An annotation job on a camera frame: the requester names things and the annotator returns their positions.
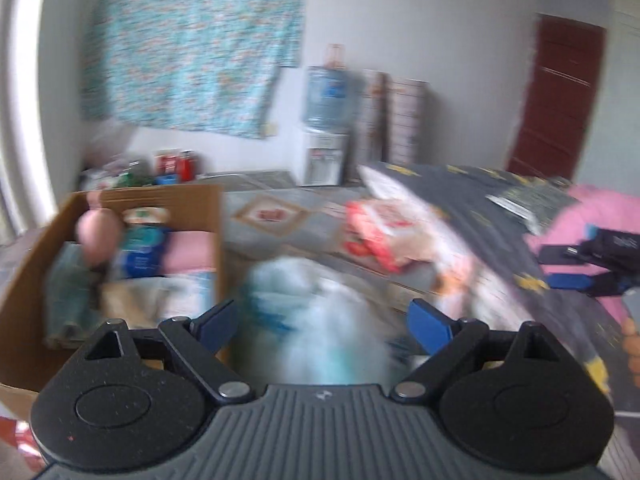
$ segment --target floral pattern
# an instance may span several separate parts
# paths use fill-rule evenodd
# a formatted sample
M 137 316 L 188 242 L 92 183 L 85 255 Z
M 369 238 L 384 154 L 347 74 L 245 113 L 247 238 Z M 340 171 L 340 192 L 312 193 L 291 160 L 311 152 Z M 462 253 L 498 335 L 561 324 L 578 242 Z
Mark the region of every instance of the floral pattern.
M 260 137 L 303 0 L 99 0 L 84 46 L 87 119 Z

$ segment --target pink cloth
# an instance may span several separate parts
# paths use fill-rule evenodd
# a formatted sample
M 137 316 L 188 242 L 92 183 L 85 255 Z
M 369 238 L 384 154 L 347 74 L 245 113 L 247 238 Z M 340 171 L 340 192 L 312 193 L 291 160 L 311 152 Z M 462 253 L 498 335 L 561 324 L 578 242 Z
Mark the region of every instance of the pink cloth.
M 602 229 L 640 233 L 640 198 L 593 186 L 573 186 L 569 194 L 580 200 L 579 204 L 567 207 L 554 220 L 542 236 L 525 235 L 525 242 L 534 254 L 543 245 L 575 245 L 584 240 L 586 226 Z M 564 272 L 569 274 L 600 274 L 602 267 L 586 266 L 542 266 L 545 274 Z M 613 318 L 622 323 L 628 317 L 619 296 L 598 298 Z
M 162 257 L 162 273 L 215 272 L 214 236 L 206 231 L 175 231 L 169 234 Z

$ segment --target white plastic bag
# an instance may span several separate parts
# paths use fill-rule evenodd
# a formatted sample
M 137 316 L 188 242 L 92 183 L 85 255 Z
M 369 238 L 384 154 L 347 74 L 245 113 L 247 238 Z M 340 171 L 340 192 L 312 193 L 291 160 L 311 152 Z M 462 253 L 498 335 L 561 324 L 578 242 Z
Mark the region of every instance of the white plastic bag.
M 244 288 L 241 375 L 266 384 L 366 384 L 406 372 L 404 329 L 366 282 L 304 258 L 258 264 Z

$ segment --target silver screw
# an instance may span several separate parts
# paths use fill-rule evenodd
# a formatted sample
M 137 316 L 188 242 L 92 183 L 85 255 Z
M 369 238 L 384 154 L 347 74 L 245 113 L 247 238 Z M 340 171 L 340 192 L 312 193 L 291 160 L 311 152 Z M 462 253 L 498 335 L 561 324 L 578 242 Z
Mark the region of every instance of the silver screw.
M 222 384 L 218 391 L 220 395 L 226 397 L 227 399 L 237 399 L 238 397 L 244 397 L 247 395 L 251 388 L 247 383 L 242 383 L 241 381 L 231 381 L 228 383 Z
M 413 381 L 405 381 L 396 386 L 396 394 L 403 399 L 415 399 L 421 397 L 427 392 L 427 388 L 423 384 Z

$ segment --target pink round object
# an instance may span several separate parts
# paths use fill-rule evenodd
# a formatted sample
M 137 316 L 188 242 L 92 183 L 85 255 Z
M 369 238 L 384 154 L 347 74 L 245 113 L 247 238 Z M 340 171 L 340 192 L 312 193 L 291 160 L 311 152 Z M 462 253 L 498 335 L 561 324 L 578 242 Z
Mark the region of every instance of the pink round object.
M 89 192 L 89 211 L 76 224 L 78 243 L 82 245 L 84 260 L 95 267 L 111 260 L 122 240 L 122 222 L 111 209 L 100 206 L 100 192 Z

